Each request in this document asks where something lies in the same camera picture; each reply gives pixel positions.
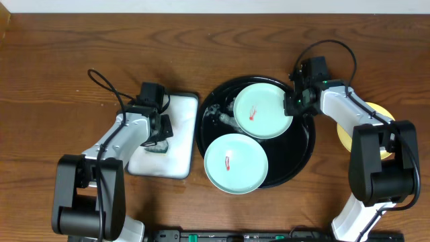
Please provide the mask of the green scouring sponge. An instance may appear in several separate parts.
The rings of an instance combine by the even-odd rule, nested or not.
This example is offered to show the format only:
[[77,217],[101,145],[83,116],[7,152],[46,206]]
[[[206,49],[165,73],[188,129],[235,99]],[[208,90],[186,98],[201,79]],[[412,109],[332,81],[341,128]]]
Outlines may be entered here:
[[143,145],[144,150],[149,153],[165,154],[169,150],[169,143],[167,140],[161,140],[153,143],[146,143]]

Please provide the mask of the yellow plate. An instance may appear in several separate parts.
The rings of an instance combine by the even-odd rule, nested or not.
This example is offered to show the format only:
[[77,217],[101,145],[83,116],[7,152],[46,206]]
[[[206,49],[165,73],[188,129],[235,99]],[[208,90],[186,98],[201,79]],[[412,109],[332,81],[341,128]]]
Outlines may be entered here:
[[[369,105],[371,108],[377,111],[377,113],[394,120],[394,116],[382,106],[379,106],[378,104],[375,104],[372,102],[367,102],[367,105]],[[352,146],[352,138],[339,124],[337,125],[337,135],[339,137],[341,144],[350,152],[351,146]],[[389,156],[391,156],[391,154],[392,153],[389,153],[386,150],[381,150],[380,151],[381,160],[388,158]]]

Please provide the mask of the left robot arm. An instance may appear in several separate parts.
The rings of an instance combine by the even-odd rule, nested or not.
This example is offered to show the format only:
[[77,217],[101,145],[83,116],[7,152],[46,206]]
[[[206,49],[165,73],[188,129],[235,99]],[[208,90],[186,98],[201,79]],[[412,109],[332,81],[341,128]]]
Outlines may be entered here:
[[162,85],[143,83],[122,105],[113,126],[80,155],[63,155],[56,168],[52,230],[61,235],[114,241],[126,222],[124,169],[135,150],[173,136]]

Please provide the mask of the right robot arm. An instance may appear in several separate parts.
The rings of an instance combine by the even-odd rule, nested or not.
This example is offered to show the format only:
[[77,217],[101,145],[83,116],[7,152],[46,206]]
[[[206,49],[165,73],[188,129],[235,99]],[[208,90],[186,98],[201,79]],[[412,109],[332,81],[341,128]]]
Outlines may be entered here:
[[287,116],[324,114],[351,137],[351,195],[331,223],[338,241],[366,241],[386,212],[412,208],[421,192],[417,133],[408,120],[395,121],[360,99],[348,83],[332,79],[322,56],[298,59],[284,98]]

